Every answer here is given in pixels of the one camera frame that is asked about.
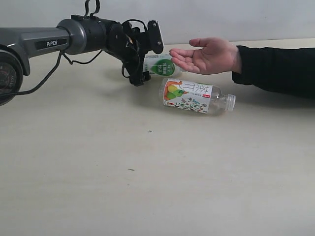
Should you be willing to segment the person's open right hand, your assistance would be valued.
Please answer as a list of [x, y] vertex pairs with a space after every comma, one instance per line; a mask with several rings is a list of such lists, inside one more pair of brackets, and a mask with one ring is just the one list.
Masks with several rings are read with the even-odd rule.
[[189, 45], [195, 49], [169, 50], [173, 63], [184, 71], [202, 75], [242, 72], [239, 49], [231, 42], [217, 37], [207, 37], [191, 39]]

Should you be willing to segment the black sleeved right forearm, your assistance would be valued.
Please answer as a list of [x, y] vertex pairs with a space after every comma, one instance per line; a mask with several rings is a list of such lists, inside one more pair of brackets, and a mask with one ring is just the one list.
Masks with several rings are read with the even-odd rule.
[[315, 49], [237, 45], [227, 71], [234, 83], [265, 92], [270, 107], [314, 108]]

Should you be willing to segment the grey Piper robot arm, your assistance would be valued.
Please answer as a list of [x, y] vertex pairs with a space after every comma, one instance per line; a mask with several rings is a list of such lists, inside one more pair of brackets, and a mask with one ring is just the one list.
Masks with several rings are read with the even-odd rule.
[[119, 59], [127, 70], [130, 81], [140, 85], [145, 55], [153, 50], [148, 26], [141, 32], [129, 21], [123, 23], [96, 16], [72, 15], [54, 28], [0, 29], [0, 103], [4, 105], [15, 96], [38, 90], [54, 73], [56, 65], [34, 88], [20, 91], [23, 77], [29, 76], [31, 58], [54, 52], [59, 57], [88, 52], [105, 51]]

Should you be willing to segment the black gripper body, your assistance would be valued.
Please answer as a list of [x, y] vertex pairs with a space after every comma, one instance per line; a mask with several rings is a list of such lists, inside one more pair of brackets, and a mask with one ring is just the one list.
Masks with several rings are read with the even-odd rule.
[[133, 27], [131, 21], [112, 22], [107, 32], [105, 51], [122, 62], [122, 73], [135, 74], [141, 70], [140, 45], [141, 41], [137, 36], [144, 36], [148, 28], [144, 22], [144, 31], [141, 32], [139, 27]]

